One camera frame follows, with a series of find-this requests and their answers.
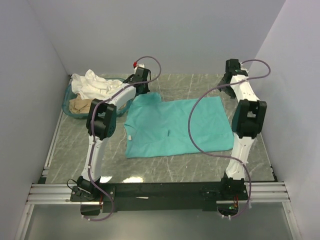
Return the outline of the teal t shirt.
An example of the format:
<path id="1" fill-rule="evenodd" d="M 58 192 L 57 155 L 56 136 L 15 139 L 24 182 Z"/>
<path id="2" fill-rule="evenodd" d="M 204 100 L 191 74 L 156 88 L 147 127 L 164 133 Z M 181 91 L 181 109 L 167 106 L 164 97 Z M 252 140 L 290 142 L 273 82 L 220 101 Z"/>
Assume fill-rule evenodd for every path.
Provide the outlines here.
<path id="1" fill-rule="evenodd" d="M 168 157 L 233 148 L 234 134 L 219 96 L 162 101 L 159 93 L 137 96 L 124 123 L 127 158 Z"/>

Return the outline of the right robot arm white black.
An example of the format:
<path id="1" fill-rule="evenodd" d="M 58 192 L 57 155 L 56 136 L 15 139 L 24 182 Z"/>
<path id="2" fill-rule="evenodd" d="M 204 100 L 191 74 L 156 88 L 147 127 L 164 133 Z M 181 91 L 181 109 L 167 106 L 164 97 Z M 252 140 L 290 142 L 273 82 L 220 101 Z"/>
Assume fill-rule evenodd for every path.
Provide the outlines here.
<path id="1" fill-rule="evenodd" d="M 231 159 L 222 178 L 224 184 L 219 187 L 221 197 L 230 200 L 245 190 L 245 166 L 254 140 L 262 131 L 267 103 L 254 93 L 248 71 L 238 59 L 226 61 L 225 74 L 218 85 L 222 86 L 220 91 L 238 102 L 231 121 L 234 133 Z"/>

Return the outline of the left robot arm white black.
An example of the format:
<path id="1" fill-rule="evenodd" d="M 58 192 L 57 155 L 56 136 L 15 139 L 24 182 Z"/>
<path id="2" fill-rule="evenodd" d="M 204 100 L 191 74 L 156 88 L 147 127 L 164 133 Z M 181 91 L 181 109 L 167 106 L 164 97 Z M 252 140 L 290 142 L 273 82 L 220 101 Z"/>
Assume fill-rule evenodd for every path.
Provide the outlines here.
<path id="1" fill-rule="evenodd" d="M 104 150 L 117 124 L 117 110 L 136 96 L 148 93 L 151 71 L 139 64 L 113 95 L 106 100 L 94 99 L 91 103 L 86 127 L 89 134 L 89 147 L 77 187 L 88 201 L 96 200 L 101 194 L 99 184 Z"/>

